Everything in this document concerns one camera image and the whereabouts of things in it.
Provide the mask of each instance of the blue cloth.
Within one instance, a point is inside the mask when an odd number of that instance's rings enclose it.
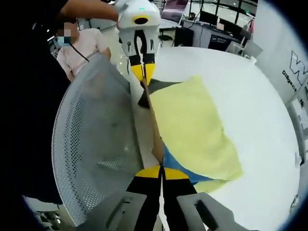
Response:
[[[181,172],[185,173],[189,180],[193,185],[200,181],[207,181],[207,180],[213,180],[208,177],[204,177],[198,174],[195,174],[188,169],[184,168],[182,165],[179,164],[179,162],[173,157],[173,155],[169,152],[168,148],[166,147],[164,143],[164,159],[163,159],[163,165],[164,167],[180,170]]]

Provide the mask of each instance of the white round table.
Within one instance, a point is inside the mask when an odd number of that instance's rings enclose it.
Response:
[[[276,231],[289,216],[299,184],[296,136],[282,100],[248,59],[202,48],[159,50],[154,79],[179,82],[194,75],[203,77],[244,171],[210,195],[232,210],[235,221],[247,229]],[[157,162],[151,155],[150,116],[137,106],[142,88],[133,76],[131,93],[142,160],[151,167]]]

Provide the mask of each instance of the person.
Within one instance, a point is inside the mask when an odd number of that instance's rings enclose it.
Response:
[[[6,28],[8,41],[18,46],[12,46],[6,57],[12,66],[3,91],[8,102],[3,104],[7,113],[2,114],[6,121],[2,187],[6,214],[18,212],[18,222],[25,225],[33,219],[29,218],[31,213],[22,195],[62,204],[53,176],[51,141],[57,110],[69,81],[50,54],[47,39],[51,32],[56,33],[56,22],[65,17],[117,22],[118,13],[112,5],[98,0],[29,0],[10,4],[6,7],[13,10],[20,23],[18,29]]]
[[[93,54],[99,52],[109,60],[111,58],[107,40],[100,30],[90,28],[78,31],[76,19],[65,22],[63,29],[58,30],[57,37],[59,45],[62,46],[57,61],[71,82]]]

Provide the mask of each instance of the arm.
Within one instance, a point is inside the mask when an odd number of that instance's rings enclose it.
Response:
[[[118,13],[112,5],[97,0],[68,0],[60,13],[72,18],[118,20]]]
[[[75,80],[75,77],[72,73],[71,68],[66,64],[62,48],[59,50],[59,54],[57,56],[57,61],[60,64],[60,66],[62,67],[62,69],[65,71],[66,76],[69,79],[69,81],[73,82]]]
[[[107,56],[108,60],[111,58],[111,52],[107,45],[105,36],[98,29],[95,30],[96,48],[101,53]]]

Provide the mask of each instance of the dark sleeve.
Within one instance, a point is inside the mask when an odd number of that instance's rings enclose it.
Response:
[[[30,19],[31,22],[49,24],[59,14],[68,0],[28,0],[19,1],[18,16],[21,20]]]

